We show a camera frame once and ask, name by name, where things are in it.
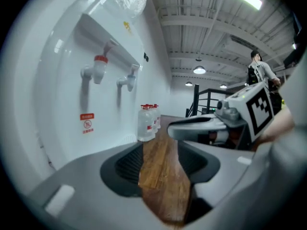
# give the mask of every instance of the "person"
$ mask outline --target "person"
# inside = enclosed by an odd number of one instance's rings
[[[270,96],[271,103],[273,105],[273,112],[276,115],[282,108],[282,99],[278,92],[273,91],[269,88],[268,80],[273,82],[273,85],[276,88],[279,88],[281,85],[280,79],[271,70],[270,66],[262,61],[262,58],[257,50],[253,50],[250,53],[252,62],[248,66],[248,80],[247,84],[251,85],[257,82],[264,82],[265,89]]]

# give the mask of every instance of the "white wall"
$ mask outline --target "white wall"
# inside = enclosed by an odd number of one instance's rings
[[[185,117],[186,109],[191,107],[194,97],[194,86],[188,87],[185,86],[187,82],[187,78],[173,78],[171,85],[171,97],[170,97],[170,112],[173,116]],[[203,91],[206,89],[220,89],[219,83],[214,83],[206,80],[189,80],[193,84],[199,84],[199,90]],[[200,99],[206,99],[207,94],[203,94],[200,96]],[[224,94],[212,93],[212,99],[222,100],[225,98]],[[199,101],[199,105],[207,105],[207,101]],[[211,101],[210,106],[216,106],[217,101]]]
[[[44,45],[57,21],[74,1],[31,0],[15,25],[18,33],[11,34],[11,41],[7,42],[1,56],[0,99],[4,105],[0,109],[0,121],[6,124],[6,129],[0,130],[1,159],[16,188],[25,194],[53,172],[36,136],[32,94]],[[149,56],[149,62],[145,62],[138,73],[136,103],[157,103],[161,112],[167,114],[171,73],[151,0],[147,0],[145,11],[134,26]],[[135,127],[137,120],[134,120],[130,125]]]

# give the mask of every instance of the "brown wood plank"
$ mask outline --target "brown wood plank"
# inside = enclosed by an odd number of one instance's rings
[[[177,141],[166,131],[175,120],[178,118],[162,116],[156,138],[144,142],[139,186],[151,211],[167,225],[179,229],[188,206],[190,183],[178,161]]]

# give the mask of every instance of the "black railing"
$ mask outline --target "black railing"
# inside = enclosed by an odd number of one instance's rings
[[[201,114],[208,114],[209,111],[210,111],[210,108],[216,108],[216,106],[210,106],[210,102],[211,101],[219,101],[219,100],[218,99],[211,99],[211,93],[225,94],[226,98],[233,94],[232,92],[227,92],[227,91],[223,91],[223,90],[215,90],[215,89],[206,89],[206,90],[199,92],[199,87],[200,86],[198,84],[195,84],[193,103],[192,103],[190,108],[186,109],[186,117],[196,116],[197,112],[200,112]],[[208,97],[205,98],[205,99],[200,99],[200,96],[202,94],[206,94],[206,93],[208,94]],[[198,101],[205,101],[205,100],[207,100],[207,105],[199,105],[198,104]],[[200,111],[200,110],[198,110],[199,106],[205,107],[205,108],[203,108]]]

